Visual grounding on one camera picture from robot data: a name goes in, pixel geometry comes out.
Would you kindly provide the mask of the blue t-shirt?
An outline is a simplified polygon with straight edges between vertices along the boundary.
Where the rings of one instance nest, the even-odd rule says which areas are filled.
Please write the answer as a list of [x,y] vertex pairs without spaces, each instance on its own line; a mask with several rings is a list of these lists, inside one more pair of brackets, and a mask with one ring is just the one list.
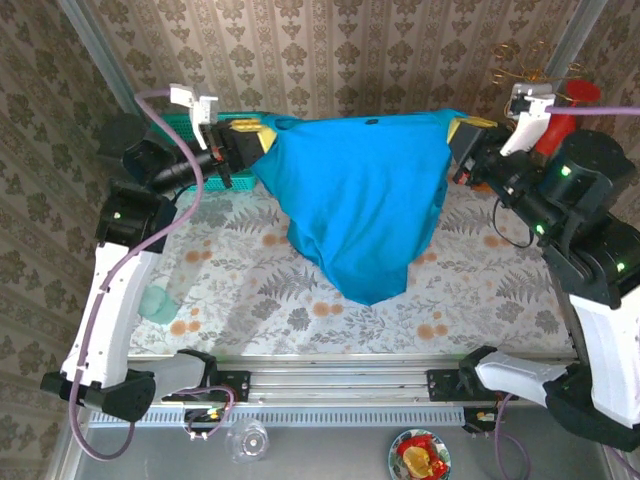
[[264,117],[276,139],[251,169],[288,216],[289,242],[345,298],[374,305],[405,292],[445,201],[460,115]]

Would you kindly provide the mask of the teal plastic basket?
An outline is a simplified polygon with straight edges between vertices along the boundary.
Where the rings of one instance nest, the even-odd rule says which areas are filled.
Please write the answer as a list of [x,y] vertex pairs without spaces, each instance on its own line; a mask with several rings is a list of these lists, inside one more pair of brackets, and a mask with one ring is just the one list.
[[[192,125],[187,113],[164,114],[163,120],[179,135],[186,143],[198,145],[195,139]],[[151,129],[158,133],[170,145],[175,142],[156,123],[151,125]],[[231,191],[251,191],[256,185],[256,177],[250,170],[234,173],[231,175]],[[204,190],[206,192],[217,192],[225,190],[223,180],[217,174],[212,174],[205,179]]]

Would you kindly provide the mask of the red wine glass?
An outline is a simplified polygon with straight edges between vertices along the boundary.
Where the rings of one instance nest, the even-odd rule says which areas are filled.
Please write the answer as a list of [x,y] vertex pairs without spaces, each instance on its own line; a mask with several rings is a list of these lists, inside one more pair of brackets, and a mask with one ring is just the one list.
[[[562,108],[575,108],[597,102],[601,90],[594,83],[583,79],[571,79],[566,83],[565,105]],[[577,120],[568,114],[552,114],[543,136],[534,146],[534,151],[543,157],[550,157],[564,138],[577,128]]]

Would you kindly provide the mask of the pale green drinking glass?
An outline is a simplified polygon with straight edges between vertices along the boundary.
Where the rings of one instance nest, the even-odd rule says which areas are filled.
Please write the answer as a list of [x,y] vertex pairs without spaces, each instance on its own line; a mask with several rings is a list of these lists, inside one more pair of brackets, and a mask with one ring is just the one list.
[[174,320],[177,312],[177,304],[163,288],[157,285],[145,288],[138,308],[138,314],[143,319],[167,325]]

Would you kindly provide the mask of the floral tablecloth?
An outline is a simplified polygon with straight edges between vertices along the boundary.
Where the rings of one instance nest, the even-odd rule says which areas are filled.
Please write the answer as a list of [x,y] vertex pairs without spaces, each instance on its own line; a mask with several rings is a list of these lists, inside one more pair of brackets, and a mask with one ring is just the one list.
[[206,195],[151,275],[178,310],[137,322],[130,350],[163,355],[463,355],[572,351],[558,296],[523,223],[491,194],[453,185],[407,290],[371,307],[347,300],[286,238],[263,188]]

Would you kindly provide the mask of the clear drinking glass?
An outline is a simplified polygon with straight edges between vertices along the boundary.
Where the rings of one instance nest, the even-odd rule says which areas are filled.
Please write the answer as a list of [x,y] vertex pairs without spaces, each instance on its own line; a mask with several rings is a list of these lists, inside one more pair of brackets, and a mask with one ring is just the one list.
[[242,418],[228,429],[224,445],[231,460],[242,464],[262,459],[270,442],[267,430],[260,421]]

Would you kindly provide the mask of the plate with food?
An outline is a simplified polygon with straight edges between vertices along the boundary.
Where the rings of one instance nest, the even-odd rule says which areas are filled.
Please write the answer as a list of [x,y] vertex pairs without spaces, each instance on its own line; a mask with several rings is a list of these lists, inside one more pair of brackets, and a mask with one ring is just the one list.
[[424,429],[410,429],[392,442],[387,460],[391,480],[449,480],[452,461],[445,443]]

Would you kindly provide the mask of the aluminium corner post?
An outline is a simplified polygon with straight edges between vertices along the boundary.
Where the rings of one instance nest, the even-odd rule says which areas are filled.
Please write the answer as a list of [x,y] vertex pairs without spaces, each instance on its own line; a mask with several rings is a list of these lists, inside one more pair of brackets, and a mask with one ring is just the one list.
[[558,44],[552,49],[545,73],[550,77],[564,77],[580,52],[593,26],[606,6],[607,0],[580,0]]
[[57,1],[102,74],[118,105],[124,112],[140,116],[142,111],[134,99],[134,91],[89,7],[83,0]]

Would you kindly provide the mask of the aluminium rail frame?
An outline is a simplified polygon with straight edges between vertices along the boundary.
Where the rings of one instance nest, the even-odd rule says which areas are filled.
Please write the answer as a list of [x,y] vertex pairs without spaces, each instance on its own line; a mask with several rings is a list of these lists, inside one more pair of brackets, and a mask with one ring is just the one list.
[[458,366],[459,355],[220,355],[219,368],[250,373],[247,404],[263,406],[489,405],[495,394],[471,397],[458,378],[441,383],[431,370]]

